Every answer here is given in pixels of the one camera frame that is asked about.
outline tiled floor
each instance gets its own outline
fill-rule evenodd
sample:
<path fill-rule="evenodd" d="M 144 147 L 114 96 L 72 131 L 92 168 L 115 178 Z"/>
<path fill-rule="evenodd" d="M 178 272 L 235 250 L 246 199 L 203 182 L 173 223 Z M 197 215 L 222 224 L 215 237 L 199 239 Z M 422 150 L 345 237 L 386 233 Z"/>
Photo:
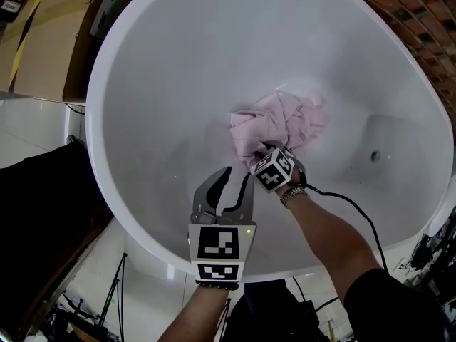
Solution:
<path fill-rule="evenodd" d="M 84 117 L 62 103 L 31 98 L 11 99 L 0 93 L 0 167 L 12 165 L 25 157 L 40 155 L 65 144 L 67 134 L 85 140 Z M 417 239 L 385 253 L 393 276 L 403 281 L 405 270 L 397 270 L 401 260 L 408 259 Z M 125 338 L 128 341 L 156 341 L 196 289 L 195 278 L 165 264 L 143 249 L 118 223 L 100 236 L 76 277 L 68 286 L 70 296 L 82 297 L 85 305 L 99 314 L 123 252 L 128 253 L 125 274 Z M 326 272 L 296 277 L 307 299 L 316 308 L 336 296 Z M 301 300 L 292 279 L 288 288 Z M 232 292 L 232 306 L 242 296 L 242 287 Z M 111 301 L 106 323 L 118 333 L 117 297 Z M 348 316 L 340 301 L 318 313 L 321 329 L 328 333 L 328 321 L 336 338 L 351 331 Z"/>

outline black sleeve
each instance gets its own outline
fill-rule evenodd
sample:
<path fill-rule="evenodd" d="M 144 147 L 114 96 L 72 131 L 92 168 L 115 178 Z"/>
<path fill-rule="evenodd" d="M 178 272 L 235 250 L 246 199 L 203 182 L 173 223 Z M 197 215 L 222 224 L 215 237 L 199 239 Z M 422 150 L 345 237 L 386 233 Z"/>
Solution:
<path fill-rule="evenodd" d="M 345 308 L 358 342 L 444 341 L 437 303 L 383 269 L 356 279 L 347 291 Z"/>

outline white bathtub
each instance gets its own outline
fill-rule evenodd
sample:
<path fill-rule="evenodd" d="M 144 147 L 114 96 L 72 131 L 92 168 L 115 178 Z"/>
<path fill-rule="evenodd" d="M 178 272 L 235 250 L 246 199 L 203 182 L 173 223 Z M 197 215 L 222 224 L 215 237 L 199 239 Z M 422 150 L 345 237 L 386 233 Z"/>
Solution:
<path fill-rule="evenodd" d="M 328 126 L 297 152 L 309 183 L 355 200 L 385 248 L 425 228 L 450 179 L 450 121 L 408 50 L 362 0 L 134 0 L 98 54 L 86 122 L 100 188 L 151 253 L 190 270 L 193 192 L 231 165 L 219 206 L 233 205 L 247 171 L 229 113 L 277 88 L 326 99 Z M 311 196 L 375 248 L 352 206 Z M 244 281 L 319 265 L 297 223 L 260 186 L 254 221 Z"/>

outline black cable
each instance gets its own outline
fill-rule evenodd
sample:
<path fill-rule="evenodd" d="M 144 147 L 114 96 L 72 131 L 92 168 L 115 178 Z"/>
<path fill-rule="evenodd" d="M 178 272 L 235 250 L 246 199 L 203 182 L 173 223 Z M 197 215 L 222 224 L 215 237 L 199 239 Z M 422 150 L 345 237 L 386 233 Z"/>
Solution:
<path fill-rule="evenodd" d="M 228 311 L 229 311 L 229 304 L 230 304 L 231 299 L 228 298 L 227 300 L 227 312 L 225 314 L 225 320 L 223 321 L 223 326 L 222 326 L 222 332 L 220 333 L 220 339 L 219 342 L 222 340 L 223 333 L 225 332 L 225 327 L 227 326 L 227 318 L 228 318 Z"/>
<path fill-rule="evenodd" d="M 318 194 L 320 195 L 323 195 L 324 197 L 339 197 L 341 199 L 344 199 L 345 201 L 349 202 L 350 204 L 352 204 L 356 210 L 359 211 L 359 213 L 369 222 L 369 224 L 371 225 L 372 227 L 372 232 L 373 232 L 373 236 L 375 237 L 375 242 L 377 244 L 377 247 L 378 247 L 378 251 L 380 252 L 380 257 L 382 259 L 382 264 L 383 264 L 383 268 L 385 269 L 386 272 L 390 273 L 388 271 L 388 267 L 386 266 L 386 260 L 385 260 L 385 255 L 383 254 L 383 251 L 382 251 L 382 247 L 380 245 L 380 241 L 378 240 L 378 235 L 377 235 L 377 230 L 375 229 L 375 226 L 373 225 L 371 219 L 366 215 L 365 212 L 363 212 L 363 210 L 352 200 L 352 199 L 349 199 L 347 198 L 346 196 L 343 196 L 343 195 L 340 195 L 340 194 L 337 194 L 335 192 L 322 192 L 320 190 L 318 190 L 316 187 L 312 186 L 312 185 L 309 185 L 307 184 L 307 186 L 310 190 L 313 190 L 314 192 L 317 192 Z"/>
<path fill-rule="evenodd" d="M 120 331 L 120 338 L 122 339 L 123 342 L 123 323 L 122 319 L 120 317 L 120 298 L 119 298 L 119 279 L 117 279 L 117 314 L 119 316 L 119 331 Z"/>
<path fill-rule="evenodd" d="M 333 299 L 331 299 L 331 300 L 328 300 L 326 303 L 321 304 L 321 305 L 315 310 L 315 313 L 316 313 L 317 311 L 319 311 L 320 309 L 324 308 L 325 306 L 331 304 L 333 301 L 336 301 L 337 299 L 338 299 L 338 298 L 336 297 L 336 298 L 333 298 Z"/>
<path fill-rule="evenodd" d="M 113 279 L 113 282 L 111 284 L 111 287 L 109 288 L 109 293 L 108 293 L 108 296 L 106 297 L 106 300 L 105 300 L 105 305 L 103 306 L 103 310 L 101 312 L 101 317 L 100 317 L 100 321 L 98 322 L 98 325 L 100 327 L 103 327 L 103 324 L 105 323 L 105 318 L 106 318 L 106 314 L 108 312 L 108 309 L 109 309 L 109 303 L 111 302 L 111 298 L 113 297 L 113 294 L 114 294 L 114 290 L 115 290 L 115 285 L 117 284 L 117 276 L 120 272 L 120 268 L 122 266 L 122 262 L 124 261 L 124 258 L 127 254 L 124 253 L 123 254 L 123 257 L 122 259 L 120 260 L 120 263 L 119 263 L 119 266 L 117 268 L 117 271 L 115 272 L 115 276 L 114 276 L 114 279 Z"/>
<path fill-rule="evenodd" d="M 127 256 L 126 253 L 123 254 L 123 266 L 122 266 L 122 292 L 120 293 L 120 297 L 122 298 L 122 305 L 120 306 L 120 315 L 122 316 L 122 342 L 125 342 L 125 337 L 123 335 L 123 280 L 125 276 L 125 257 Z"/>
<path fill-rule="evenodd" d="M 293 276 L 294 282 L 296 282 L 296 285 L 298 286 L 299 291 L 301 292 L 302 300 L 306 301 L 306 298 L 304 298 L 304 293 L 301 290 L 301 287 L 299 286 L 298 282 L 296 281 L 295 277 Z"/>
<path fill-rule="evenodd" d="M 228 313 L 228 301 L 226 302 L 224 308 L 223 308 L 223 311 L 222 311 L 222 315 L 220 316 L 220 321 L 219 321 L 219 324 L 217 326 L 217 329 L 215 330 L 215 333 L 217 333 L 220 329 L 220 326 L 222 325 L 222 322 L 223 322 L 223 318 L 225 317 L 225 314 Z"/>
<path fill-rule="evenodd" d="M 66 106 L 68 106 L 70 108 L 70 110 L 72 110 L 73 112 L 77 113 L 77 114 L 81 114 L 81 115 L 85 115 L 85 113 L 83 113 L 82 111 L 77 111 L 77 110 L 74 110 L 70 105 L 68 104 L 65 104 Z"/>

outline pink cloth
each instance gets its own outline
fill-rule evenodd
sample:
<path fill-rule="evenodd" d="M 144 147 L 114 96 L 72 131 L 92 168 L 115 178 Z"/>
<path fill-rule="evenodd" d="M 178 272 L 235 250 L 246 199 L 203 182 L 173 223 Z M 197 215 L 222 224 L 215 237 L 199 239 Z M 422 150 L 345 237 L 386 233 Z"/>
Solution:
<path fill-rule="evenodd" d="M 230 132 L 239 159 L 250 167 L 255 151 L 265 151 L 264 142 L 280 140 L 295 150 L 317 138 L 328 122 L 322 105 L 318 93 L 297 98 L 277 91 L 258 100 L 250 110 L 232 113 Z"/>

